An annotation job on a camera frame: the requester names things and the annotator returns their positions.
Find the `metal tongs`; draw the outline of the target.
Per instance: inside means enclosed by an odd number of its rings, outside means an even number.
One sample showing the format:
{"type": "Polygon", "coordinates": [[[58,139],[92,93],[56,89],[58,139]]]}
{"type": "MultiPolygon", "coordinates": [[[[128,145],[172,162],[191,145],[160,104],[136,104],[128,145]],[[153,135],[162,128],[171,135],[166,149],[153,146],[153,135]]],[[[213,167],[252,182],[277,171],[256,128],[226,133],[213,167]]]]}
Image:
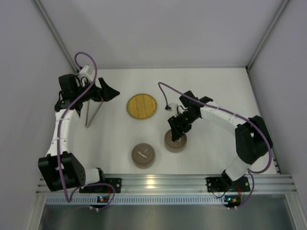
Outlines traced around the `metal tongs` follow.
{"type": "Polygon", "coordinates": [[[86,128],[89,128],[91,126],[95,117],[100,111],[103,103],[104,103],[103,101],[101,102],[88,101],[87,109],[86,109],[86,119],[85,119],[86,128]]]}

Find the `brown smiley lid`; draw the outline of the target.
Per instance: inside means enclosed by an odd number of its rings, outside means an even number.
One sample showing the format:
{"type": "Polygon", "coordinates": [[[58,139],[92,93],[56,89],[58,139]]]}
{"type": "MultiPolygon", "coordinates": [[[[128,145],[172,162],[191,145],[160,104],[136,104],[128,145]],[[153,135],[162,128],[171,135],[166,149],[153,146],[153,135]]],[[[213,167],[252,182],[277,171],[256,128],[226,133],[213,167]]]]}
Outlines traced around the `brown smiley lid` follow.
{"type": "Polygon", "coordinates": [[[131,156],[132,154],[135,154],[135,153],[143,153],[145,155],[150,155],[150,154],[155,154],[155,151],[154,151],[154,148],[147,144],[147,143],[141,143],[141,144],[138,144],[136,145],[132,152],[131,152],[131,156]]]}

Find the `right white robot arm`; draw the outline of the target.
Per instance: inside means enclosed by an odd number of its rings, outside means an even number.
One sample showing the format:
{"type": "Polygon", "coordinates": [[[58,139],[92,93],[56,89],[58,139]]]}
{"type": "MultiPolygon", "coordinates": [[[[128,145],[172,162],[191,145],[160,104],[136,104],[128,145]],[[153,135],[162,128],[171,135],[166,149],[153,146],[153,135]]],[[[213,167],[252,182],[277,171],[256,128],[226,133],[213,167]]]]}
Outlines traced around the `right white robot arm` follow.
{"type": "Polygon", "coordinates": [[[165,106],[165,110],[173,112],[168,119],[173,142],[188,133],[192,123],[199,118],[211,121],[234,135],[236,156],[222,173],[225,180],[234,182],[240,179],[260,157],[272,154],[272,139],[260,116],[242,117],[219,107],[209,97],[195,97],[191,91],[185,92],[179,99],[181,105],[167,103],[165,106]]]}

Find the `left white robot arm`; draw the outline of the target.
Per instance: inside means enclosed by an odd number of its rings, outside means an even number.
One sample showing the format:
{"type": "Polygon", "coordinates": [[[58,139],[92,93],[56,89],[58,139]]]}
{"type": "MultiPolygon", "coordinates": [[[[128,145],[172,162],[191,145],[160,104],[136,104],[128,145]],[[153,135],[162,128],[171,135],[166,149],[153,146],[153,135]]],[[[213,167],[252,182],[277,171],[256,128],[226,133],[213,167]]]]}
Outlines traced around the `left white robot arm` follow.
{"type": "Polygon", "coordinates": [[[72,152],[83,103],[89,100],[108,102],[120,95],[103,78],[98,80],[100,86],[92,85],[89,80],[82,85],[81,79],[73,74],[59,77],[61,90],[55,105],[53,138],[46,156],[38,160],[39,170],[52,192],[64,187],[76,188],[106,180],[101,168],[85,169],[72,152]]]}

